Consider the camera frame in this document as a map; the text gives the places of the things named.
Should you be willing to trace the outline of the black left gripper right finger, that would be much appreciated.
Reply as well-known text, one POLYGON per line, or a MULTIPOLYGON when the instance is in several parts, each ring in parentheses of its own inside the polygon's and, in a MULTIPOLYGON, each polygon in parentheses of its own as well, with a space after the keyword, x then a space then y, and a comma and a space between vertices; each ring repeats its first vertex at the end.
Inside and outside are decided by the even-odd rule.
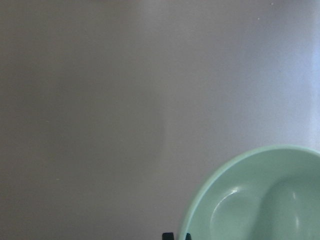
POLYGON ((186 234, 185 240, 192 240, 192 237, 191 237, 191 234, 190 234, 190 233, 187 233, 187 234, 186 234))

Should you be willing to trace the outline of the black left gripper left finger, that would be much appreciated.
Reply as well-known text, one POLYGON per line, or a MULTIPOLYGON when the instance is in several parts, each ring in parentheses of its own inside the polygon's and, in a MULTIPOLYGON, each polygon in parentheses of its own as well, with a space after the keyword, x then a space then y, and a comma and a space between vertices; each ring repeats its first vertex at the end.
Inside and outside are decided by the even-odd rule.
POLYGON ((162 240, 175 240, 175 236, 173 232, 164 232, 162 234, 162 240))

